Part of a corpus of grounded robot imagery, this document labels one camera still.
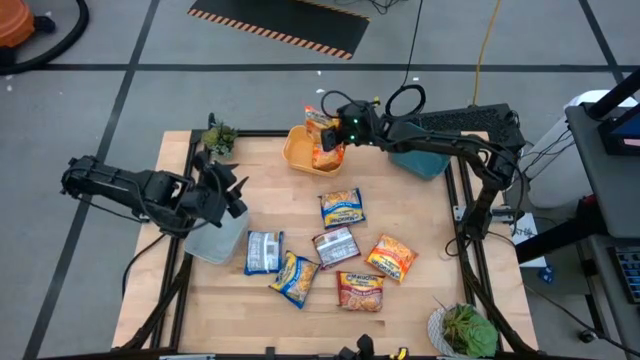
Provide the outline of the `grey desk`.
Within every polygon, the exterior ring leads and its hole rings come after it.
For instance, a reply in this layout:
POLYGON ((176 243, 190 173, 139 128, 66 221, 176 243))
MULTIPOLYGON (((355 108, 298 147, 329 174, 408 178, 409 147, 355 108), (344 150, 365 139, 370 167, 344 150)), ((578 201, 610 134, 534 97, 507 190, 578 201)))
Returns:
POLYGON ((565 115, 609 234, 640 238, 640 156, 609 155, 583 106, 565 115))

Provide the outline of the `orange shop vacuum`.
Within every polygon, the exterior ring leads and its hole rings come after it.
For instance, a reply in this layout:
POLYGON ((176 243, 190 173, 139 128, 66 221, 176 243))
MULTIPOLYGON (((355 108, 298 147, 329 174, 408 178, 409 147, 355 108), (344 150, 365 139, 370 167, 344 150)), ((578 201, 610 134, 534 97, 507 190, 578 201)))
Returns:
POLYGON ((0 48, 15 48, 35 32, 53 33, 55 22, 35 16, 24 0, 0 0, 0 48))

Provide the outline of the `black computer monitor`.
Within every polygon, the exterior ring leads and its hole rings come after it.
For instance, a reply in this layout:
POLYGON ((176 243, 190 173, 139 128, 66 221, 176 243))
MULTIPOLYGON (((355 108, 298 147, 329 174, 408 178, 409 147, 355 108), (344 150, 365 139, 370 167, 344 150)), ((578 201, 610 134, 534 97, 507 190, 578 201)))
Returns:
POLYGON ((621 116, 603 122, 597 130, 607 154, 640 157, 640 103, 624 108, 621 116))

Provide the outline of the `black hazard-striped floor mat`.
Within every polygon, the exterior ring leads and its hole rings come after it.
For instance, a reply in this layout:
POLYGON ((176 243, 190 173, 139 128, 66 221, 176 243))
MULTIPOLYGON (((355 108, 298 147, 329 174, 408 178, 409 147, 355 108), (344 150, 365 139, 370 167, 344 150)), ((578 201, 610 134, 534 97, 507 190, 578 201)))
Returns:
POLYGON ((188 14, 345 60, 370 24, 367 16, 311 0, 196 0, 188 14))

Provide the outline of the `blue Maruchan noodle pack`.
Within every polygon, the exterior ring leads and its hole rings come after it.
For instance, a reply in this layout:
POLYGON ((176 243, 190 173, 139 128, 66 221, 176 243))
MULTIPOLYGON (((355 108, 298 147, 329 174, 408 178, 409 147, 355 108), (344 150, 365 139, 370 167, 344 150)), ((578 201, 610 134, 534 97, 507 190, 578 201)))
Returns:
POLYGON ((269 287, 302 309, 319 269, 319 264, 287 250, 282 268, 269 287))
POLYGON ((366 220, 358 188, 323 194, 319 197, 325 229, 356 224, 366 220))
POLYGON ((245 275, 278 273, 282 266, 284 233, 249 231, 245 275))

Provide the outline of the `black rounded object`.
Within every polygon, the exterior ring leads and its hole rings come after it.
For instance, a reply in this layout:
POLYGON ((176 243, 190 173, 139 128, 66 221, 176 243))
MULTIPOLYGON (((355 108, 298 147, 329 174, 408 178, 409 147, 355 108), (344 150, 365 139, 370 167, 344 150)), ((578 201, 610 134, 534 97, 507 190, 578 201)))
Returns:
POLYGON ((343 347, 335 356, 335 360, 374 360, 374 343, 367 334, 363 334, 356 341, 356 347, 356 350, 343 347))

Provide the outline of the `teal plastic bin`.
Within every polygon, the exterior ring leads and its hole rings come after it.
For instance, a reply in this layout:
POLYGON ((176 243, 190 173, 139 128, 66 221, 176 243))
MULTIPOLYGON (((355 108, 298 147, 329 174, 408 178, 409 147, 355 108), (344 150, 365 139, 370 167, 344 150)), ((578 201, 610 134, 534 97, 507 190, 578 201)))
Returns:
MULTIPOLYGON (((412 123, 393 125, 387 136, 390 140, 402 140, 410 136, 426 135, 427 131, 412 123)), ((390 162, 399 168, 423 179, 431 180, 444 172, 450 163, 447 155, 424 151, 390 153, 390 162)))

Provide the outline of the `succulent in white pot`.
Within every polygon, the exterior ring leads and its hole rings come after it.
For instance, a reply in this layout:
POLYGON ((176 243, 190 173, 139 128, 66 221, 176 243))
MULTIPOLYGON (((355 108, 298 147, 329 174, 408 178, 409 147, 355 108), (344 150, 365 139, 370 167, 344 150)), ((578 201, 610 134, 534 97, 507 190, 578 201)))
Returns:
POLYGON ((442 354, 457 358, 493 357, 499 334, 473 305, 441 305, 429 317, 427 334, 442 354))

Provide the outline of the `grey translucent plastic bin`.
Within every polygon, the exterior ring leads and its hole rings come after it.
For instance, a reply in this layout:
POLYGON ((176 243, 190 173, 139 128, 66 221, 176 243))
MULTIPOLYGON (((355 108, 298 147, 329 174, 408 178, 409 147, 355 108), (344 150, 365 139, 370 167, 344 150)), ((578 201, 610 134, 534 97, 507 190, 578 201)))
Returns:
POLYGON ((226 212, 221 227, 207 225, 191 232, 186 238, 185 252, 212 264, 226 264, 246 239, 248 226, 249 212, 237 218, 226 212))

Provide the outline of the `red Maruchan noodle pack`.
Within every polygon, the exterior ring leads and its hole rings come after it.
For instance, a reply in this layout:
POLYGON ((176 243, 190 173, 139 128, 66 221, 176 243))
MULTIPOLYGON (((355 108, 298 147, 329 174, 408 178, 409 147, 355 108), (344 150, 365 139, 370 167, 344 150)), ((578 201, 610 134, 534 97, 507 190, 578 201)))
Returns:
POLYGON ((384 276, 337 271, 338 306, 348 311, 380 312, 384 276))
POLYGON ((322 269, 331 268, 361 255, 359 246, 347 226, 315 236, 312 243, 320 258, 322 269))

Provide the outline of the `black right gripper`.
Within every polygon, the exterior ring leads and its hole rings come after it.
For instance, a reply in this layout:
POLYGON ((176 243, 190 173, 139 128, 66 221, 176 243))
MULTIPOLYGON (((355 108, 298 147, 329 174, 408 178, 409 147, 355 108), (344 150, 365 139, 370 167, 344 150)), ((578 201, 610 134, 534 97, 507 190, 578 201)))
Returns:
POLYGON ((375 106, 375 102, 355 101, 338 108, 338 119, 331 119, 326 129, 321 131, 323 151, 334 150, 337 141, 344 145, 380 147, 383 140, 375 106))

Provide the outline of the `small green trailing plant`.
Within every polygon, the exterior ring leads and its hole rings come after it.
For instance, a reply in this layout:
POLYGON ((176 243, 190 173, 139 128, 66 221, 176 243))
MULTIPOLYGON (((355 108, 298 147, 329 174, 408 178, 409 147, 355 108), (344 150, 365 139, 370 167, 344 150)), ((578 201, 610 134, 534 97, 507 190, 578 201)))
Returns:
POLYGON ((214 113, 208 115, 207 124, 208 129, 201 135, 204 147, 217 158, 231 159, 238 130, 217 120, 214 113))

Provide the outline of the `white round bin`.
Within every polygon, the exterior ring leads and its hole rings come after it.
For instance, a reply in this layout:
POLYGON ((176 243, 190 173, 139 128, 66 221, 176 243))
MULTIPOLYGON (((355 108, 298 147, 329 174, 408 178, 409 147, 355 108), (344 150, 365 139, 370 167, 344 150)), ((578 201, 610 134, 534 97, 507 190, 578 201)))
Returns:
POLYGON ((640 156, 610 155, 598 123, 582 119, 575 139, 567 116, 525 154, 520 169, 529 180, 528 197, 537 208, 556 208, 596 190, 629 190, 640 194, 640 156))

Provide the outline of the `black computer case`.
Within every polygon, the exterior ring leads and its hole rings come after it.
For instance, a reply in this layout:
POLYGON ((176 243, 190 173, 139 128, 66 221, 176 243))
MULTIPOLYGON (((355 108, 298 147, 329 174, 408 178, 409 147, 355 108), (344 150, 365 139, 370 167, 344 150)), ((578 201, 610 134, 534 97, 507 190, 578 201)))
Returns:
POLYGON ((520 130, 520 118, 506 103, 423 113, 409 117, 408 123, 437 132, 485 132, 489 141, 502 145, 521 158, 526 141, 520 130))

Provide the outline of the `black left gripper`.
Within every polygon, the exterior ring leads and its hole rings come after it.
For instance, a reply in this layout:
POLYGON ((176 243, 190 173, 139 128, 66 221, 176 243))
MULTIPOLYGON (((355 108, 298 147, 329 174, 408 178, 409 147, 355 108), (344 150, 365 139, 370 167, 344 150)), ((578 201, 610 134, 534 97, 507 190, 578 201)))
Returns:
POLYGON ((198 152, 192 165, 199 172, 199 180, 194 188, 184 193, 184 212, 188 216, 221 227, 226 212, 238 218, 248 210, 239 197, 249 177, 243 178, 230 189, 237 182, 233 174, 237 164, 211 162, 207 152, 198 152))

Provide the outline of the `black keyboard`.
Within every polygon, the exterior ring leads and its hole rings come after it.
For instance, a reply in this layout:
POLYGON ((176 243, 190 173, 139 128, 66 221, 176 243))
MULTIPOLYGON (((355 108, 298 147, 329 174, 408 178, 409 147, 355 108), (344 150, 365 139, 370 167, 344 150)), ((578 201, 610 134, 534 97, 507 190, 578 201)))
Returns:
POLYGON ((614 246, 607 251, 627 301, 640 305, 640 246, 614 246))

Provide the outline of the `yellow plastic bin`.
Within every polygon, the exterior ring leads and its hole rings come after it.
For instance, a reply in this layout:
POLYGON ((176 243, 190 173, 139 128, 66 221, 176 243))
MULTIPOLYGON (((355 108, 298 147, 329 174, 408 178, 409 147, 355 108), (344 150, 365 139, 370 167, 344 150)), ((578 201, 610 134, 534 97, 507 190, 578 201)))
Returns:
POLYGON ((313 148, 314 143, 307 136, 306 128, 303 125, 297 125, 288 132, 282 149, 282 156, 292 169, 318 176, 336 177, 340 172, 341 165, 331 171, 315 169, 312 166, 313 148))

